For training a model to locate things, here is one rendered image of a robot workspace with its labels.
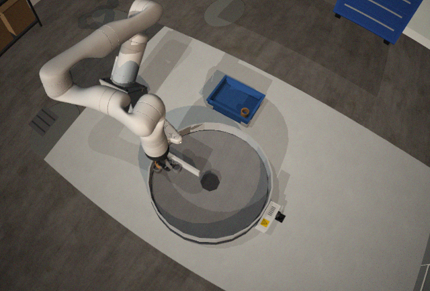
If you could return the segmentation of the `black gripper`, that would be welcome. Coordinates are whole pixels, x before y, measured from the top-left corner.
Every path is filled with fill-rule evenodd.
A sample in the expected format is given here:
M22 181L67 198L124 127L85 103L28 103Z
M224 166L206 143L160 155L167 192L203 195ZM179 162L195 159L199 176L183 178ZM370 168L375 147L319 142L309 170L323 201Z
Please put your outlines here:
M165 152L165 154L161 155L160 157L150 157L147 154L146 154L146 156L150 160L156 161L157 164L160 165L161 169L164 169L166 171L170 171L170 170L172 170L172 168L174 168L174 165L171 162L170 163L168 162L169 161L169 159L167 157L168 153L169 153L169 145L168 145L168 149Z

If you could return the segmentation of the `blue crate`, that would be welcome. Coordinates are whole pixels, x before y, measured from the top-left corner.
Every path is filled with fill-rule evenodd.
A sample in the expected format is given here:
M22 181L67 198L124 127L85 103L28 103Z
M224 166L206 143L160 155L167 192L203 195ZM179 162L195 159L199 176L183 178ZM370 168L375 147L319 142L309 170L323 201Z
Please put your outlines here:
M206 99L206 106L247 128L261 107L264 97L265 95L257 90L225 75ZM249 109L247 118L240 116L243 108Z

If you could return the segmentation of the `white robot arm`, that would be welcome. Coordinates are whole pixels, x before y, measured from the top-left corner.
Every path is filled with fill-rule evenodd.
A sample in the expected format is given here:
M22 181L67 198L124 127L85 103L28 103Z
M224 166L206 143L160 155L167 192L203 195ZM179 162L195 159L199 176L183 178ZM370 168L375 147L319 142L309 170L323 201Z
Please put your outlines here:
M148 42L143 30L155 25L162 15L161 4L135 0L128 18L103 25L40 69L40 79L48 97L117 119L140 137L144 152L150 157L165 154L168 142L180 144L183 141L182 135L165 119L162 99L152 93L144 94L128 113L131 99L126 92L107 85L80 87L73 82L70 69L83 59L103 58L121 46L110 79L116 85L133 87Z

